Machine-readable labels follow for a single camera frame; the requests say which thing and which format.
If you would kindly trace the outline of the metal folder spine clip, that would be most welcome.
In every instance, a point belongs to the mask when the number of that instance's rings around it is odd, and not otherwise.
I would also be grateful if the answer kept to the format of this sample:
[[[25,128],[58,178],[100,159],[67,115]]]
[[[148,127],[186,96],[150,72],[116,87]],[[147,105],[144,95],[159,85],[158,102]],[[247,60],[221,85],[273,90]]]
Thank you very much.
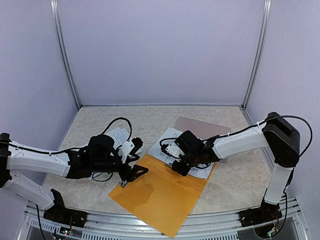
[[[165,163],[165,166],[167,166],[168,168],[172,168],[172,163],[171,162]]]

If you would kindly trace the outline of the stack of printed papers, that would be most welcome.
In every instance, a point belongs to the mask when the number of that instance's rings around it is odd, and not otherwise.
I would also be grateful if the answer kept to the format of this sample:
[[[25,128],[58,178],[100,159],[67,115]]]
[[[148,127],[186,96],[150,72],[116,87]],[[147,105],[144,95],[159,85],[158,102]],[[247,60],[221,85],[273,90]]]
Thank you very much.
[[[180,148],[181,155],[175,159],[161,151],[160,144],[175,144]],[[157,142],[149,149],[148,154],[164,162],[173,163],[175,160],[183,161],[191,166],[188,175],[200,179],[207,179],[217,160],[213,150],[205,141],[196,137],[190,130],[184,132],[169,127]]]

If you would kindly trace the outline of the orange file folder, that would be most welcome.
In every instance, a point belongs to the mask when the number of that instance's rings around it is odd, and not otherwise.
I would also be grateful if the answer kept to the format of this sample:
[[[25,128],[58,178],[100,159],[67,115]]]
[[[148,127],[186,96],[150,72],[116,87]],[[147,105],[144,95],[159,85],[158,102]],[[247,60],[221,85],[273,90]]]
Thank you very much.
[[[148,168],[148,173],[124,188],[116,186],[108,196],[144,223],[173,238],[209,180],[181,176],[149,154],[137,163]]]

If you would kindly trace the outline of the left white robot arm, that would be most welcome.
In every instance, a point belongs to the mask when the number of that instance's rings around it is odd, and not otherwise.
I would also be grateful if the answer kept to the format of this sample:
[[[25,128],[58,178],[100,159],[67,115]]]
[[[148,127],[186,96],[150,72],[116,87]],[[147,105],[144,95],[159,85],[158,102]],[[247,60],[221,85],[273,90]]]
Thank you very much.
[[[135,181],[148,173],[148,168],[130,162],[140,157],[136,152],[143,141],[133,138],[118,148],[114,140],[104,134],[90,138],[86,146],[62,151],[27,148],[10,140],[8,133],[0,135],[0,187],[33,202],[63,223],[70,218],[62,195],[54,189],[45,189],[21,174],[21,170],[52,174],[66,179],[84,179],[94,173],[117,173],[121,185]]]

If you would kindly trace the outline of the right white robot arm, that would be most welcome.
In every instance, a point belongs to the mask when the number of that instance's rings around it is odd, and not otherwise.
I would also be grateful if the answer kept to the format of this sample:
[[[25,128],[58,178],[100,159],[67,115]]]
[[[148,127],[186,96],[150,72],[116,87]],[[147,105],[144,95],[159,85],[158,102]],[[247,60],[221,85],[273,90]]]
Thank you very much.
[[[270,148],[274,156],[270,182],[255,212],[260,222],[266,222],[278,212],[281,197],[300,159],[300,133],[285,116],[271,112],[255,125],[204,140],[186,130],[161,150],[174,158],[171,169],[185,177],[191,168],[262,148]]]

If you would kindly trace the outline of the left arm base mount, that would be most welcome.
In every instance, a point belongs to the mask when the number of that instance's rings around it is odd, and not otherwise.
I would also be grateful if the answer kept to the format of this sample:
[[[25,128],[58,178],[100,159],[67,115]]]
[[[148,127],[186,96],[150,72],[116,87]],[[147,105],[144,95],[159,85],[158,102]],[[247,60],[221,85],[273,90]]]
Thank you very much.
[[[66,207],[53,206],[44,211],[43,218],[63,225],[84,228],[88,213]]]

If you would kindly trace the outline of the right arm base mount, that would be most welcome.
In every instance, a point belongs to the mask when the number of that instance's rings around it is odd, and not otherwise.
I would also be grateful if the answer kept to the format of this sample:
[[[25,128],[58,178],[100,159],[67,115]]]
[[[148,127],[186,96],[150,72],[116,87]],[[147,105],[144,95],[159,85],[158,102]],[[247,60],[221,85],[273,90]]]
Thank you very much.
[[[242,210],[238,215],[243,228],[277,220],[283,216],[280,210],[262,210],[260,208]]]

